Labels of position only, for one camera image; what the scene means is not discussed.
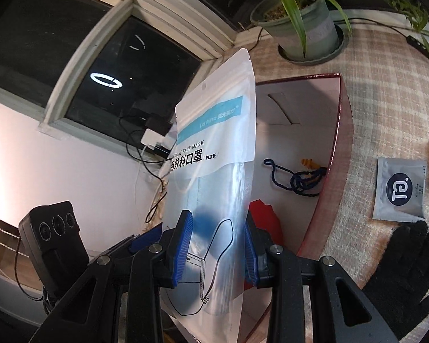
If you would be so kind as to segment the red cloth pouch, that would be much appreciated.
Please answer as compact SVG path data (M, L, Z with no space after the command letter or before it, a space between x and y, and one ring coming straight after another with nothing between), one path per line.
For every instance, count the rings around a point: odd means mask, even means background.
M269 287L273 266L271 246L283 248L281 222L269 204L252 201L245 221L245 289Z

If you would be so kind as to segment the blue corded orange earplugs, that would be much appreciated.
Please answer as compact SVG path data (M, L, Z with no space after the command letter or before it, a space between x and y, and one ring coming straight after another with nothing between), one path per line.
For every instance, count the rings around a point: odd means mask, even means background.
M313 198L319 196L321 191L317 192L315 189L327 175L328 168L313 163L312 159L302 159L301 163L306 170L294 172L284 166L277 165L273 159L267 158L263 161L263 165L271 168L270 178L276 187L293 192L301 197ZM276 172L278 170L290 175L288 184L282 184L277 180Z

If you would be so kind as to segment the face mask pack bag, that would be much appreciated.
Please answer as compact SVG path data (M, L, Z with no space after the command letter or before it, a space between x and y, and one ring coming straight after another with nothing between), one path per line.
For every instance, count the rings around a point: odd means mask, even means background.
M237 51L176 105L163 217L193 230L168 311L199 342L236 342L243 307L244 226L256 148L256 81L249 52Z

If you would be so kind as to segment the black knit glove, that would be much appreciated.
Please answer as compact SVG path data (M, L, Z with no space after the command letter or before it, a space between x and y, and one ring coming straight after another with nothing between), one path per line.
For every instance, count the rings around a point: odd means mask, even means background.
M398 340L429 315L429 225L397 227L363 288Z

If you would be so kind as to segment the grey wet wipe sachet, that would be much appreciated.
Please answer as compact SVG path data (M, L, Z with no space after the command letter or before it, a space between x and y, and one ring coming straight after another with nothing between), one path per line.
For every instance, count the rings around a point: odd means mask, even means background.
M425 218L427 162L379 157L373 219L417 222Z

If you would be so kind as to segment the white power strip with chargers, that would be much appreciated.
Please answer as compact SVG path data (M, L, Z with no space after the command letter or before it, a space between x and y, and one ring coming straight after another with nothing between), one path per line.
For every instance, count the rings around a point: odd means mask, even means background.
M166 178L170 173L171 157L173 147L176 142L176 127L170 129L166 135L160 135L151 129L146 129L141 139L141 144L145 146L145 150L160 156L164 159L162 166L159 169L158 177Z

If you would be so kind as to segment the red cardboard box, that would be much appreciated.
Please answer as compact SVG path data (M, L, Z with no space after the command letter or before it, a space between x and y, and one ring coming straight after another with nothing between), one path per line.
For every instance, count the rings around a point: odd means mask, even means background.
M249 204L272 206L281 222L285 246L299 256L317 259L328 240L341 201L353 141L353 120L345 84L339 74L267 81L256 84L256 148ZM306 170L302 159L328 168L306 198L276 187L267 158L294 172ZM290 175L276 172L288 184ZM241 320L253 326L267 308L267 295L243 290Z

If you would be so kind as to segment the large potted spider plant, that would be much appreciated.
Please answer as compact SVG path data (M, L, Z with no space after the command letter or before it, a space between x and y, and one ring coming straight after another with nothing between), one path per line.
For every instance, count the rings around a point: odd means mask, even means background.
M335 7L351 31L349 18L336 0L262 0L249 18L275 39L289 58L305 63L329 56L339 45L328 5Z

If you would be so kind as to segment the small spider plant offshoot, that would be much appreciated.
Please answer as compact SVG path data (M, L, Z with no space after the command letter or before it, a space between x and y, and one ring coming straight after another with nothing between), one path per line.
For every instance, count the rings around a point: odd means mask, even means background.
M407 36L407 43L422 53L429 59L429 30L426 25L429 23L429 13L422 6L421 2L412 2L411 0L386 0L388 5L399 14L402 14L408 21L411 31L417 33L420 40L414 36Z

